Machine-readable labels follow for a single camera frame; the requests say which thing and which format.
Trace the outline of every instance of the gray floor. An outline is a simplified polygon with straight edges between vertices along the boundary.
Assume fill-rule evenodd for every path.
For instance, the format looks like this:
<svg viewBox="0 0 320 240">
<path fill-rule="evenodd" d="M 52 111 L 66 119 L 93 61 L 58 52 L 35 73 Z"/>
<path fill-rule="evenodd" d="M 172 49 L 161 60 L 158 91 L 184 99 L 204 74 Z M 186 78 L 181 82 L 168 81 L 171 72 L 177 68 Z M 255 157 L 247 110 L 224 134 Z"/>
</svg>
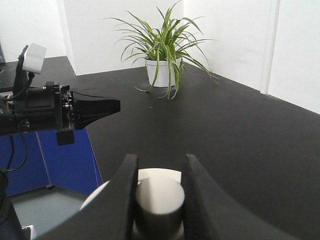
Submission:
<svg viewBox="0 0 320 240">
<path fill-rule="evenodd" d="M 21 225 L 34 225 L 39 236 L 76 213 L 86 198 L 81 193 L 54 187 L 21 193 L 11 200 Z"/>
</svg>

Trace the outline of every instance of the black cable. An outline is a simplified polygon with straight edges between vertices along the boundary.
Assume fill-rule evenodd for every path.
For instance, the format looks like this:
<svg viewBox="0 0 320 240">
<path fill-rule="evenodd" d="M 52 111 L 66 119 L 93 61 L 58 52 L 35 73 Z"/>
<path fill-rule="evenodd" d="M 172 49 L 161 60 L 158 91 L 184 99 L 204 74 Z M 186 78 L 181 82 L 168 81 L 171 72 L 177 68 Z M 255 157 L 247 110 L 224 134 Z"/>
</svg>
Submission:
<svg viewBox="0 0 320 240">
<path fill-rule="evenodd" d="M 5 102 L 11 102 L 15 99 L 17 99 L 21 94 L 25 93 L 27 91 L 27 89 L 30 87 L 31 83 L 32 83 L 32 80 L 34 79 L 35 77 L 35 74 L 33 72 L 29 72 L 28 73 L 28 76 L 29 76 L 29 80 L 28 82 L 26 83 L 26 85 L 17 93 L 15 94 L 14 96 L 12 97 L 9 97 L 9 98 L 3 98 L 3 101 Z"/>
<path fill-rule="evenodd" d="M 8 162 L 8 165 L 6 167 L 6 169 L 10 169 L 11 164 L 12 164 L 12 160 L 14 159 L 14 155 L 15 155 L 15 141 L 14 141 L 14 137 L 12 135 L 9 136 L 10 138 L 10 143 L 11 143 L 11 156 Z"/>
<path fill-rule="evenodd" d="M 21 124 L 24 122 L 25 120 L 22 120 L 21 122 L 19 122 L 18 126 L 17 126 L 17 131 L 21 137 L 21 140 L 23 142 L 23 145 L 24 145 L 24 159 L 23 159 L 23 162 L 20 164 L 20 166 L 14 168 L 14 169 L 0 169 L 1 171 L 3 172 L 13 172 L 13 171 L 16 171 L 16 170 L 19 170 L 21 169 L 27 162 L 27 159 L 28 159 L 28 148 L 27 148 L 27 140 L 25 138 L 25 136 L 23 135 L 23 133 L 20 131 L 20 126 Z"/>
</svg>

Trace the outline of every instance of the potted plant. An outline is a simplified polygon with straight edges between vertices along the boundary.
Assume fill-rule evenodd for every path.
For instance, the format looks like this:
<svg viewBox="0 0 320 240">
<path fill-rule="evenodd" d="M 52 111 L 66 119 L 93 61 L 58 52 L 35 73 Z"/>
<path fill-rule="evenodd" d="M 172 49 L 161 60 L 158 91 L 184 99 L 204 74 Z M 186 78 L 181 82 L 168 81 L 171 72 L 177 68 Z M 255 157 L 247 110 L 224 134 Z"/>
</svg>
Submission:
<svg viewBox="0 0 320 240">
<path fill-rule="evenodd" d="M 170 7 L 165 14 L 156 7 L 163 19 L 161 28 L 152 28 L 146 21 L 129 11 L 127 12 L 136 20 L 136 23 L 129 23 L 114 17 L 107 18 L 119 21 L 120 24 L 117 27 L 125 26 L 117 29 L 125 34 L 119 41 L 129 41 L 121 54 L 121 61 L 137 57 L 132 63 L 134 64 L 138 59 L 145 58 L 150 87 L 148 89 L 136 88 L 143 92 L 149 92 L 153 87 L 167 87 L 163 97 L 167 96 L 168 99 L 173 99 L 179 91 L 181 74 L 185 69 L 184 59 L 200 67 L 209 76 L 213 76 L 211 71 L 187 52 L 190 48 L 197 48 L 207 59 L 198 45 L 210 39 L 196 39 L 195 33 L 187 30 L 188 27 L 194 26 L 202 33 L 194 22 L 196 18 L 171 18 L 172 11 L 179 2 L 181 0 Z M 124 54 L 130 49 L 129 56 L 124 59 Z M 175 91 L 171 97 L 172 86 Z"/>
</svg>

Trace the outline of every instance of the white wall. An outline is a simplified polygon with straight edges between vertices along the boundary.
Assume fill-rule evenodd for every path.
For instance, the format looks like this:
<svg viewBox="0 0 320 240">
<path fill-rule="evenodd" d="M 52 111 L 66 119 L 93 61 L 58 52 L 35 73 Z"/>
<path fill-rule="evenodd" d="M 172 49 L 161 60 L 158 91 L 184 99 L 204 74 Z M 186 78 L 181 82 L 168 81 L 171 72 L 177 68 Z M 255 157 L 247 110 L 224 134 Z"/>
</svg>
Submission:
<svg viewBox="0 0 320 240">
<path fill-rule="evenodd" d="M 319 0 L 281 0 L 268 93 L 320 114 Z"/>
<path fill-rule="evenodd" d="M 115 45 L 123 35 L 115 31 L 115 20 L 133 21 L 130 11 L 156 27 L 161 16 L 156 6 L 166 11 L 176 0 L 64 0 L 67 27 L 74 57 L 76 75 L 99 73 L 140 67 L 143 60 L 132 66 L 132 61 L 121 62 L 125 42 Z M 183 3 L 176 8 L 175 16 L 183 15 Z"/>
<path fill-rule="evenodd" d="M 65 56 L 55 0 L 1 0 L 0 43 L 6 62 L 17 61 L 25 45 L 47 47 L 46 58 Z"/>
<path fill-rule="evenodd" d="M 214 73 L 260 89 L 274 1 L 184 0 L 184 15 L 205 16 L 197 20 L 203 37 L 216 40 L 201 47 Z"/>
</svg>

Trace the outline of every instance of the curved black foam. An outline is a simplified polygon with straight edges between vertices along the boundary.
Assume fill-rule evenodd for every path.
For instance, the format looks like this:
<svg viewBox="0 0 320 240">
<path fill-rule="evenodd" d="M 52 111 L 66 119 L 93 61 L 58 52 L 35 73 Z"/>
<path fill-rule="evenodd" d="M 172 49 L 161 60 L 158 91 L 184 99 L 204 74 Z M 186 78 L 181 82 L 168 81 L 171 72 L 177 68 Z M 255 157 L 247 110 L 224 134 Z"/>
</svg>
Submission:
<svg viewBox="0 0 320 240">
<path fill-rule="evenodd" d="M 181 184 L 185 240 L 297 240 L 231 198 L 195 155 L 183 162 Z"/>
<path fill-rule="evenodd" d="M 138 157 L 128 154 L 91 203 L 37 240 L 130 240 L 137 181 Z"/>
</svg>

